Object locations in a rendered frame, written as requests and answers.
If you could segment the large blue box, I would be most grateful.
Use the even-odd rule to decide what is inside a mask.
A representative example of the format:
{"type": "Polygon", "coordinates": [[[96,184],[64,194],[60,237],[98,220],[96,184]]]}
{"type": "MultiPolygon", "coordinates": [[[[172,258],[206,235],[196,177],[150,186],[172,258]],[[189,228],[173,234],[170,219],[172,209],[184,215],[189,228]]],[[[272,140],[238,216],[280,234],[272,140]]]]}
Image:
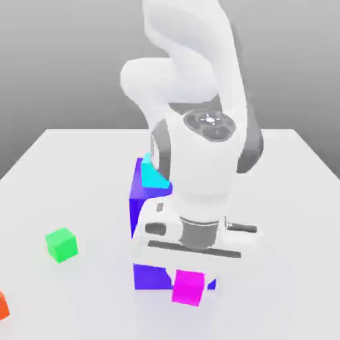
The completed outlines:
{"type": "MultiPolygon", "coordinates": [[[[129,215],[131,236],[137,226],[139,214],[144,202],[155,197],[165,197],[172,193],[172,184],[167,189],[144,187],[141,178],[141,163],[137,158],[129,193],[129,215]]],[[[133,265],[134,286],[136,290],[172,290],[171,279],[165,268],[133,265]]]]}

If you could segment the small orange cube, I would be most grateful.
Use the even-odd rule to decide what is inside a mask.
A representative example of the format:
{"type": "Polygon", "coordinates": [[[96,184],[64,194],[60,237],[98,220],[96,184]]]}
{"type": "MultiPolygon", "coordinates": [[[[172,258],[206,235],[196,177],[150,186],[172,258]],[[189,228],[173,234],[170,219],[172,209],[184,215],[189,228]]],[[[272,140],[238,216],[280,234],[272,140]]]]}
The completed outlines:
{"type": "Polygon", "coordinates": [[[4,294],[0,291],[0,321],[9,317],[10,311],[4,294]]]}

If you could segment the small magenta cube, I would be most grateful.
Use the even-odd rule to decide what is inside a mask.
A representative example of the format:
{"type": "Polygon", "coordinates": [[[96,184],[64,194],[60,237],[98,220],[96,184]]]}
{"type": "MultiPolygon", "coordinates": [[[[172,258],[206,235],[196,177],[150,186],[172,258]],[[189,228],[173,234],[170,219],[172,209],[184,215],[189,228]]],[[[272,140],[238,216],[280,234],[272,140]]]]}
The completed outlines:
{"type": "Polygon", "coordinates": [[[205,288],[205,275],[201,272],[177,270],[171,301],[194,307],[200,306],[205,288]]]}

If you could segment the small green cube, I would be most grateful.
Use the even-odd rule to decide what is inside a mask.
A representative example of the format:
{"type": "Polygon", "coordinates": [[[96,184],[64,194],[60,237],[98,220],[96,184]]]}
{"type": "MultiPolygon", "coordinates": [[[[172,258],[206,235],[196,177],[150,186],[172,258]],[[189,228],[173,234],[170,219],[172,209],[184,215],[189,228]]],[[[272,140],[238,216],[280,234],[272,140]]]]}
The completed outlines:
{"type": "Polygon", "coordinates": [[[48,253],[61,263],[78,254],[78,244],[75,235],[67,228],[61,228],[45,235],[48,253]]]}

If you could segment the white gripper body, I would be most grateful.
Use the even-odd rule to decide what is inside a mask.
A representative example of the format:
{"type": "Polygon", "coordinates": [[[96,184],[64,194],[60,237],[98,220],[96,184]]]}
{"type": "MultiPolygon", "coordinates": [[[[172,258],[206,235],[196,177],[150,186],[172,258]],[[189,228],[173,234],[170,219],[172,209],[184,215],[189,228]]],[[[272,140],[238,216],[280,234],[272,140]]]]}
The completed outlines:
{"type": "Polygon", "coordinates": [[[204,250],[192,250],[160,236],[133,236],[133,262],[140,265],[202,272],[212,278],[241,276],[246,262],[246,237],[227,233],[204,250]]]}

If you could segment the small cyan cube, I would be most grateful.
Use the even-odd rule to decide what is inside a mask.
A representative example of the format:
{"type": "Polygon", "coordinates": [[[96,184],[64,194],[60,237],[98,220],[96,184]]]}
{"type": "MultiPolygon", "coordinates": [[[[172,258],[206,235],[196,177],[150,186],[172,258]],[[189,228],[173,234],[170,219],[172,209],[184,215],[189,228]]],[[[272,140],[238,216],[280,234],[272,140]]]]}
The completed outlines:
{"type": "Polygon", "coordinates": [[[150,153],[146,153],[141,161],[141,183],[145,188],[168,189],[170,187],[170,181],[154,168],[150,153]]]}

